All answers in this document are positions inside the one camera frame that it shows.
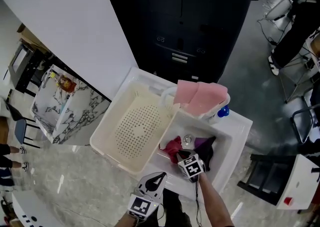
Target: laundry basket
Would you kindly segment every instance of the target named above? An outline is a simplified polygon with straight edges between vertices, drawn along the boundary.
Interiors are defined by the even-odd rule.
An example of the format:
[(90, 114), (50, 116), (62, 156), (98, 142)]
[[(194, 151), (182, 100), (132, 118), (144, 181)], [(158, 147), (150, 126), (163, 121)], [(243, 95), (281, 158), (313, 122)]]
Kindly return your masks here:
[(178, 110), (173, 106), (174, 98), (167, 97), (165, 105), (159, 106), (159, 95), (148, 86), (131, 82), (112, 101), (90, 138), (91, 146), (118, 167), (139, 174)]

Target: shoe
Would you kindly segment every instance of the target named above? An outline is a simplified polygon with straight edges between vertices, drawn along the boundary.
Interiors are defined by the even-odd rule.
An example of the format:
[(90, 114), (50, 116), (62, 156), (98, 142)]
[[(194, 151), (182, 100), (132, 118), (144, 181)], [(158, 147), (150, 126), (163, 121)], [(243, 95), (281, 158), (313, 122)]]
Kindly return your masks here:
[(24, 162), (24, 163), (23, 163), (23, 167), (22, 167), (22, 169), (24, 170), (24, 172), (27, 172), (27, 171), (28, 171), (28, 168), (29, 168), (29, 163), (28, 163), (28, 162)]
[(279, 69), (276, 68), (276, 66), (274, 65), (274, 61), (272, 60), (271, 55), (268, 57), (268, 61), (269, 61), (270, 69), (271, 69), (273, 75), (278, 76), (279, 75)]
[(19, 150), (20, 150), (20, 153), (21, 153), (21, 154), (26, 154), (26, 153), (27, 153), (27, 150), (26, 150), (25, 147), (22, 147), (22, 146), (21, 146)]

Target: forearm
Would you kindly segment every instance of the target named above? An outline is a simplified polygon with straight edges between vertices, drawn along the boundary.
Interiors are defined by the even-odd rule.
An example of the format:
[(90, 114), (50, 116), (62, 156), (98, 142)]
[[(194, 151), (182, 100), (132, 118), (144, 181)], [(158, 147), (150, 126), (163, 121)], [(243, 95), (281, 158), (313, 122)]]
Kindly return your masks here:
[(136, 218), (125, 213), (114, 227), (134, 227), (136, 220)]
[(203, 194), (205, 211), (212, 227), (234, 226), (224, 201), (213, 188), (205, 173), (200, 174), (199, 184)]

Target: blue object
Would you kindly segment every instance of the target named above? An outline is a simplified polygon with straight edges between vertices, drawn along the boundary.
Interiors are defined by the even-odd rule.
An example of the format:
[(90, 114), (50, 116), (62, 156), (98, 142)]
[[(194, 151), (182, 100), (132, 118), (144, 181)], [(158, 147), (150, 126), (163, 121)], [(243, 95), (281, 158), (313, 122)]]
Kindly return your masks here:
[(222, 117), (228, 116), (229, 113), (230, 113), (229, 106), (226, 105), (222, 107), (221, 110), (218, 111), (218, 117), (222, 118)]

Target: marble table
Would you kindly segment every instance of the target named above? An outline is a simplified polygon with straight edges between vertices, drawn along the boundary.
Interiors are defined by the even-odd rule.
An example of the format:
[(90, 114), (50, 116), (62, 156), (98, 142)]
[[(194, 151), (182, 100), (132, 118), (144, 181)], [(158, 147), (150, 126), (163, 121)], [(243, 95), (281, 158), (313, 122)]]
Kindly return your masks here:
[[(74, 92), (67, 93), (58, 87), (49, 78), (51, 70), (73, 80), (77, 84)], [(42, 78), (30, 114), (51, 143), (87, 146), (109, 104), (83, 81), (52, 65)]]

